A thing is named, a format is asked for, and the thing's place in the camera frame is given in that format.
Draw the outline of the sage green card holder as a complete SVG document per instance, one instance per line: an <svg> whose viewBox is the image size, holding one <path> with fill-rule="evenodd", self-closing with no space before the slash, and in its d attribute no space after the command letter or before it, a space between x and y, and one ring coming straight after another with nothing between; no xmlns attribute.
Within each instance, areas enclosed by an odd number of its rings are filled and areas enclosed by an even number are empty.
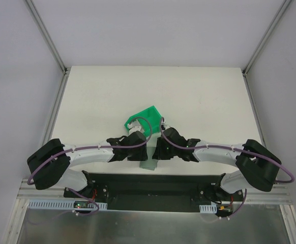
<svg viewBox="0 0 296 244"><path fill-rule="evenodd" d="M158 160L153 159L153 155L154 155L155 150L156 150L156 148L152 147L152 146L148 146L146 148L147 160L140 161L139 168L145 169L145 170L150 170L150 171L154 171L157 168Z"/></svg>

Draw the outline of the green plastic bin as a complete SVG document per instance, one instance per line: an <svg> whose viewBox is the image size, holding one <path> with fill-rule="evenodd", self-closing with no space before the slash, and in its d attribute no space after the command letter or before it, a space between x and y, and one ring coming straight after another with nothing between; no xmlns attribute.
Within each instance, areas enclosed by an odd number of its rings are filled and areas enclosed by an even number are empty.
<svg viewBox="0 0 296 244"><path fill-rule="evenodd" d="M157 108L155 106L151 106L135 115L130 116L128 120L125 122L124 126L127 129L127 124L137 120L140 122L140 124L142 125L142 128L144 129L144 132L143 132L144 136L148 137L151 134L150 129L152 129L152 134L156 134L160 132L159 124L160 124L161 117L162 116L157 110Z"/></svg>

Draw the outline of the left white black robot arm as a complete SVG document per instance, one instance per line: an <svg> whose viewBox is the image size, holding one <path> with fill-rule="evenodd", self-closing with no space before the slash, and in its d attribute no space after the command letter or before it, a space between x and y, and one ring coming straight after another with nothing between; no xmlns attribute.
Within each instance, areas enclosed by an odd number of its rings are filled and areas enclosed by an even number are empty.
<svg viewBox="0 0 296 244"><path fill-rule="evenodd" d="M92 194L93 186L82 171L74 166L94 162L142 161L147 158L146 144L151 136L140 131L128 136L108 138L94 145L63 144L60 139L51 139L27 159L31 172L28 185L45 190L55 185L72 188L82 198Z"/></svg>

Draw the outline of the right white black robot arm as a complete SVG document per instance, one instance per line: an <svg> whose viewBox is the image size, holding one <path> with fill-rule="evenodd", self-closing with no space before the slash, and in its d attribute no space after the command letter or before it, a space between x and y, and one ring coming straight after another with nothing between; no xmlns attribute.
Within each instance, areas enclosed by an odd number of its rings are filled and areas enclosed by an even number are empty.
<svg viewBox="0 0 296 244"><path fill-rule="evenodd" d="M187 162L215 162L237 167L233 173L223 173L214 185L215 197L228 199L238 190L255 188L270 192L279 167L269 162L280 160L256 140L248 139L243 144L210 144L204 140L185 139L170 127L157 139L153 159L170 160L174 157Z"/></svg>

